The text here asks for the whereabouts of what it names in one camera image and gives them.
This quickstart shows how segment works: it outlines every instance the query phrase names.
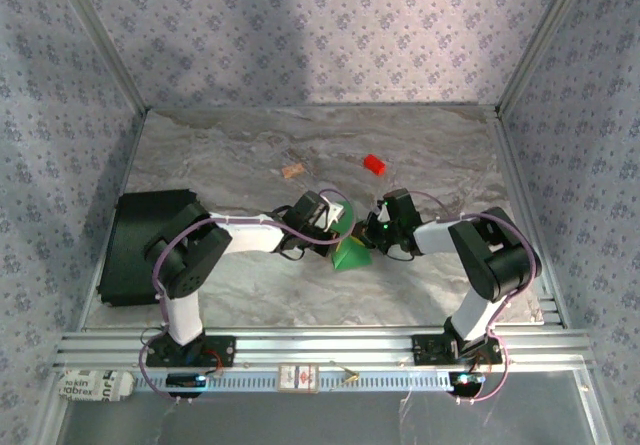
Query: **metal bracket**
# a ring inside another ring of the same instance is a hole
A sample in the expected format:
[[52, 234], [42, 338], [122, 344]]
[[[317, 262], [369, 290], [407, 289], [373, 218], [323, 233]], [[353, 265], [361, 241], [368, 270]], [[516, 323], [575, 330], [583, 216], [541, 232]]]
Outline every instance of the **metal bracket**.
[[454, 365], [477, 360], [478, 365], [502, 364], [500, 344], [489, 337], [484, 343], [473, 348], [473, 353], [460, 356], [458, 343], [449, 334], [413, 335], [411, 337], [413, 362], [416, 366]]
[[232, 367], [236, 353], [233, 336], [206, 336], [185, 346], [178, 345], [168, 334], [149, 346], [146, 365], [149, 368], [218, 368]]

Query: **label sticker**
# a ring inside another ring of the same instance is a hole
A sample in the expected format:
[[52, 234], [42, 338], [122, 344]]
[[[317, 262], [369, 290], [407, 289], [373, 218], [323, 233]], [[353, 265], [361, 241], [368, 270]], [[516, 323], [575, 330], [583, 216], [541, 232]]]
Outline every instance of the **label sticker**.
[[278, 391], [293, 393], [318, 393], [318, 365], [279, 365]]

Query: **floor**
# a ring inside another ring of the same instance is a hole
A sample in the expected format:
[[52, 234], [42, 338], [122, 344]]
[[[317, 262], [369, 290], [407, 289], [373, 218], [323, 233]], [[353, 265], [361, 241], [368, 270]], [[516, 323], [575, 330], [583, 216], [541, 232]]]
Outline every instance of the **floor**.
[[[210, 210], [252, 214], [292, 204], [306, 190], [332, 186], [364, 218], [395, 188], [428, 191], [454, 214], [503, 207], [489, 107], [308, 107], [150, 112], [127, 192], [190, 188]], [[377, 177], [362, 166], [374, 153], [387, 163]], [[285, 179], [282, 167], [306, 172]], [[441, 215], [422, 198], [427, 221]], [[440, 325], [469, 289], [457, 256], [400, 263], [375, 256], [366, 268], [336, 272], [307, 254], [300, 262], [260, 253], [224, 257], [200, 289], [205, 326]], [[157, 324], [158, 307], [113, 308], [94, 297], [87, 328]], [[533, 290], [501, 318], [539, 323]]]

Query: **patterned wallpaper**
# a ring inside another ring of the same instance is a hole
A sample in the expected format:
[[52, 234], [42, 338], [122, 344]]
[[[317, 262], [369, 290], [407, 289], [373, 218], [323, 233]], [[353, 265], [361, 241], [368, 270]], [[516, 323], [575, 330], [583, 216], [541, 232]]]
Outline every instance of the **patterned wallpaper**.
[[550, 0], [92, 0], [152, 107], [495, 104]]
[[563, 293], [640, 443], [640, 0], [577, 0], [509, 117]]
[[133, 112], [66, 0], [0, 0], [0, 443], [25, 443], [74, 329]]

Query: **enclosure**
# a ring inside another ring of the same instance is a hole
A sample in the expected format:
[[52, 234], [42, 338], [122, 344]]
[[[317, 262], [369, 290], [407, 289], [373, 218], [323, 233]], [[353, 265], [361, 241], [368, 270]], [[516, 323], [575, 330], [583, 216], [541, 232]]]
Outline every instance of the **enclosure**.
[[[640, 441], [640, 0], [0, 2], [0, 442]], [[213, 401], [152, 394], [137, 357], [160, 307], [98, 291], [119, 198], [190, 189], [253, 215], [327, 187], [358, 219], [399, 188], [442, 202], [413, 195], [424, 222], [514, 219], [543, 272], [496, 326], [500, 393], [457, 405], [429, 385], [449, 368], [412, 366], [469, 290], [455, 254], [336, 271], [248, 252], [199, 291], [207, 334], [237, 339]], [[274, 393], [286, 363], [324, 388]], [[131, 371], [133, 396], [66, 402], [69, 369]]]

